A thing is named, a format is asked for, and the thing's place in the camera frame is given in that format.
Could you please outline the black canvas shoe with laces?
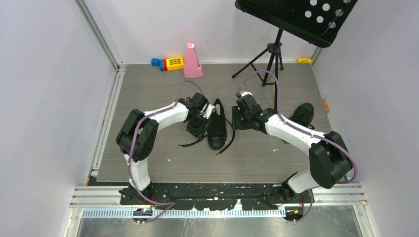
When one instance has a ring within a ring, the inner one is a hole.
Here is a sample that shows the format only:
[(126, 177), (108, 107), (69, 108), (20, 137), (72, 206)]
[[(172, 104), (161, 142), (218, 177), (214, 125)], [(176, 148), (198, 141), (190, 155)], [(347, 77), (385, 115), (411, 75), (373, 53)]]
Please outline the black canvas shoe with laces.
[(215, 112), (210, 116), (210, 123), (205, 131), (203, 138), (198, 139), (190, 144), (178, 145), (181, 147), (190, 147), (195, 144), (200, 143), (204, 138), (207, 138), (208, 145), (212, 150), (219, 150), (216, 155), (222, 154), (225, 152), (229, 146), (232, 144), (235, 138), (235, 130), (232, 131), (232, 138), (228, 144), (225, 144), (227, 141), (227, 125), (228, 123), (232, 126), (232, 123), (229, 122), (225, 117), (224, 106), (219, 98), (216, 98), (213, 103), (215, 106)]

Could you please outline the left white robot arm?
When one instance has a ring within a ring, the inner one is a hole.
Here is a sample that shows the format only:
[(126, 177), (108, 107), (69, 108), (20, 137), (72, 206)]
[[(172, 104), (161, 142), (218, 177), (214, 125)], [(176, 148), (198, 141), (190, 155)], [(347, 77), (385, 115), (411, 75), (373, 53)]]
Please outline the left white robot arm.
[(163, 108), (142, 112), (132, 110), (120, 129), (116, 143), (128, 164), (129, 183), (135, 189), (132, 197), (139, 204), (147, 204), (152, 192), (148, 188), (148, 156), (151, 154), (157, 133), (175, 123), (186, 124), (186, 131), (202, 140), (210, 123), (215, 106), (208, 99), (195, 93), (192, 98), (179, 98)]

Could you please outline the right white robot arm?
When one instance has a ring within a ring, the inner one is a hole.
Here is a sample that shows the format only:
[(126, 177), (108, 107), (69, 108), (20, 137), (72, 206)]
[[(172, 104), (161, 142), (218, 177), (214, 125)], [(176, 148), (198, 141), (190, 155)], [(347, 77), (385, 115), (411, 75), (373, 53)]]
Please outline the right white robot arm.
[(309, 159), (309, 169), (296, 172), (284, 181), (282, 196), (296, 202), (306, 190), (332, 188), (349, 171), (355, 169), (342, 137), (304, 127), (284, 118), (272, 108), (263, 110), (249, 92), (237, 94), (237, 105), (232, 107), (234, 130), (255, 130), (277, 137), (303, 151)]

